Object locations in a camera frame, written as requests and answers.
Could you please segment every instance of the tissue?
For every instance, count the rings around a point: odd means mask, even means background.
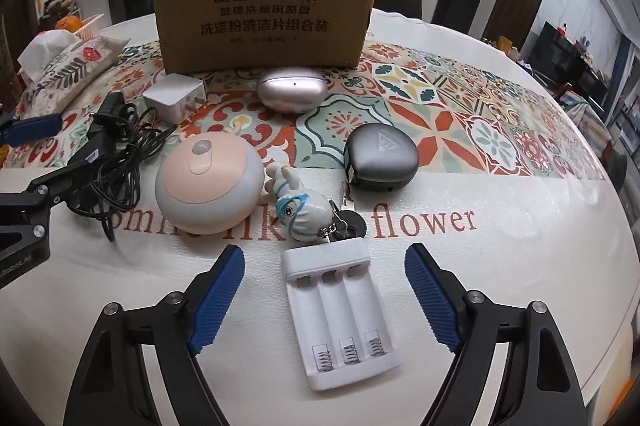
[[[18,62],[31,81],[37,81],[60,52],[81,39],[67,30],[48,30],[38,34],[18,57]]]

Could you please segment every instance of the black cable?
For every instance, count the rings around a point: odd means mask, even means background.
[[[76,193],[67,205],[76,215],[94,218],[101,222],[104,234],[109,241],[115,240],[113,232],[113,215],[126,213],[140,202],[140,163],[157,155],[164,142],[176,126],[161,131],[154,128],[158,110],[148,108],[138,117],[134,104],[123,107],[123,116],[96,114],[94,119],[101,124],[116,125],[126,146],[113,157],[105,160],[95,171],[89,186],[98,202],[92,208],[82,207],[81,195]]]

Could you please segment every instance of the key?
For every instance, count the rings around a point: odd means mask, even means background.
[[[364,238],[367,234],[367,224],[355,211],[355,204],[351,199],[351,188],[346,182],[343,182],[340,187],[342,188],[340,209],[335,212],[335,231],[329,235],[329,241]]]

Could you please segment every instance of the figurine keychain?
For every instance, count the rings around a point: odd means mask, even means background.
[[[276,217],[289,236],[312,242],[334,230],[334,210],[329,200],[314,189],[307,189],[289,165],[271,163],[266,168],[270,180],[264,185],[275,198]]]
[[[328,238],[333,242],[366,235],[367,225],[354,210],[346,182],[341,186],[342,202],[338,208],[333,200],[306,188],[289,165],[272,163],[266,173],[270,180],[264,188],[274,196],[276,217],[293,239],[313,242]]]

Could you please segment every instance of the white battery charger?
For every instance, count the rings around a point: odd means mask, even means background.
[[[147,108],[155,107],[158,117],[172,124],[180,124],[207,102],[204,83],[200,79],[170,73],[142,94]]]
[[[368,379],[402,363],[363,238],[289,249],[281,261],[312,390]]]

